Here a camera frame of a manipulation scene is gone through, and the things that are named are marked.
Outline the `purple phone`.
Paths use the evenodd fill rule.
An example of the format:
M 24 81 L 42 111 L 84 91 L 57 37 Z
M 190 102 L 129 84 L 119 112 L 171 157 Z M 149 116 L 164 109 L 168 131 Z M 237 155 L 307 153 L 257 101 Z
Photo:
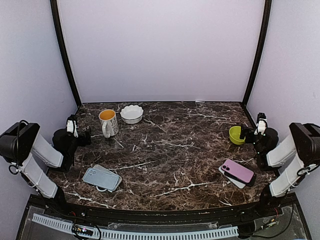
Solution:
M 248 183 L 251 178 L 254 175 L 254 172 L 241 164 L 231 160 L 227 159 L 223 164 L 222 164 L 222 170 L 232 174 L 233 176 L 245 181 Z

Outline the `light blue phone case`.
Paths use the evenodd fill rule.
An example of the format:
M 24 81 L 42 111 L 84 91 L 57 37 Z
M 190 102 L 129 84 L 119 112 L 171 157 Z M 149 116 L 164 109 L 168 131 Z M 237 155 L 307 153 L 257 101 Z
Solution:
M 82 180 L 87 184 L 96 186 L 103 190 L 108 190 L 110 192 L 113 192 L 116 189 L 113 188 L 117 183 L 116 176 L 110 175 L 93 167 L 87 169 Z

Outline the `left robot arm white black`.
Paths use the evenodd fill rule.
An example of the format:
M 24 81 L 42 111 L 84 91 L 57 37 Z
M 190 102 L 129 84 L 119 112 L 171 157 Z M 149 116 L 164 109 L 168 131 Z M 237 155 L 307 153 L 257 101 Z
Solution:
M 66 128 L 57 130 L 49 143 L 41 135 L 38 123 L 21 120 L 0 136 L 0 155 L 9 163 L 10 173 L 20 174 L 31 188 L 51 203 L 51 210 L 60 218 L 67 218 L 71 208 L 62 188 L 47 176 L 38 160 L 50 169 L 68 172 L 75 164 L 77 148 L 91 144 L 91 128 L 85 128 L 83 134 L 79 134 L 77 128 L 77 121 L 69 120 Z

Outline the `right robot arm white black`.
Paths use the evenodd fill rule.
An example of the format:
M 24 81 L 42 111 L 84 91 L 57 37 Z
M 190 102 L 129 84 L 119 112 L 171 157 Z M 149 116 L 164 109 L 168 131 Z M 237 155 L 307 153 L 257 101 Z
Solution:
M 292 122 L 290 133 L 279 142 L 278 132 L 265 124 L 255 129 L 240 127 L 240 139 L 253 144 L 261 171 L 281 169 L 267 184 L 255 205 L 255 213 L 266 217 L 301 181 L 320 166 L 320 127 L 314 123 Z

